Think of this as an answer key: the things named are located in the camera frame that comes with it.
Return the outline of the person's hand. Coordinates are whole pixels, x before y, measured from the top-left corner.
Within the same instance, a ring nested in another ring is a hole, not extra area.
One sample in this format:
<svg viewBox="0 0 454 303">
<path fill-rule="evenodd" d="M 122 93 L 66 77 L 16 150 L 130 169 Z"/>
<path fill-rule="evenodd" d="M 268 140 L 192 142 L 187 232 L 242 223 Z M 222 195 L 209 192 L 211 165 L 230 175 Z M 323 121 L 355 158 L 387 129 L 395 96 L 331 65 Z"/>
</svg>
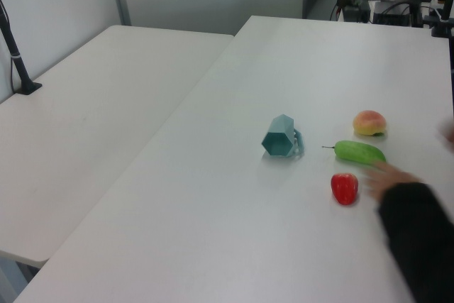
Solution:
<svg viewBox="0 0 454 303">
<path fill-rule="evenodd" d="M 376 162 L 372 167 L 365 169 L 363 173 L 369 194 L 377 202 L 381 202 L 387 191 L 398 184 L 421 181 L 415 175 L 404 172 L 387 162 Z"/>
</svg>

